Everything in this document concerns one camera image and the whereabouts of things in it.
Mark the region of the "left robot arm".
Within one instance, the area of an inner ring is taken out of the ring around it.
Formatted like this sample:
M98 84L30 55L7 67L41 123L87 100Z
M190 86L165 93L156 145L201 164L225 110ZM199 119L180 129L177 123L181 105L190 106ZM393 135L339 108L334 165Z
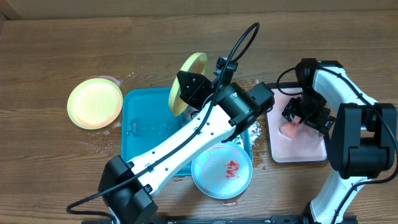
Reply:
M273 106L274 92L265 83L245 91L231 81L236 62L219 58L214 81L204 76L206 64L204 53L189 56L170 91L174 115L188 106L199 110L188 124L130 161L115 156L106 163L98 190L111 223L148 221L158 209L153 198L179 170L214 144L234 139Z

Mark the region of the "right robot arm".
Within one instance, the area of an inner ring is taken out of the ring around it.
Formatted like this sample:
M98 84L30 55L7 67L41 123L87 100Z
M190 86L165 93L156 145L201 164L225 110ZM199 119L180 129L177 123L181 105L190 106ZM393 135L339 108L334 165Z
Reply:
M290 94L282 112L289 122L324 135L331 172L299 223L356 223L344 213L365 185L383 184L378 175L397 165L397 110L361 91L336 60L304 58L294 68L300 93Z

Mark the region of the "pink sponge with dark scourer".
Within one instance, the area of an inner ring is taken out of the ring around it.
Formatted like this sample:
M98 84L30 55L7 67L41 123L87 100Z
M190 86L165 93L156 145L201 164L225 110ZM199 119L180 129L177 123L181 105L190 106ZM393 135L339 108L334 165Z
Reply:
M285 137L289 139L295 139L297 136L297 131L299 128L299 123L296 122L288 122L283 124L280 128L279 131L281 134L283 134Z

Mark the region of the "yellow-green plate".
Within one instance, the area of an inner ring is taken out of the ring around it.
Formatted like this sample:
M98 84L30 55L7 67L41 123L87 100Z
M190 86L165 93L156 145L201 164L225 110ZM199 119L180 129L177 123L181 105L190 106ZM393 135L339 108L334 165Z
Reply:
M207 65L207 55L206 53L197 52L189 56L189 58L184 62L181 67L181 71L204 74ZM181 89L176 77L169 94L169 110L174 116L181 115L188 105L180 98Z

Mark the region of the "light blue plate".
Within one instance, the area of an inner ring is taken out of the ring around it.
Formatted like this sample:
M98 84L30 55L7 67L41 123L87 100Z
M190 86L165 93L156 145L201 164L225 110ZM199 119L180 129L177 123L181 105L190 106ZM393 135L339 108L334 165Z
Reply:
M235 143L218 143L192 160L191 173L205 195L230 199L247 189L252 179L251 158Z

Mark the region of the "yellow plate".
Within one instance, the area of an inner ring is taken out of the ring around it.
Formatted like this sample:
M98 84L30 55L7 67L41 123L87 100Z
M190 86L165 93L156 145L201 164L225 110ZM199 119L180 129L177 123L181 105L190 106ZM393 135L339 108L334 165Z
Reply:
M123 94L111 80L92 78L80 83L70 93L67 113L83 129L100 129L111 124L123 107Z

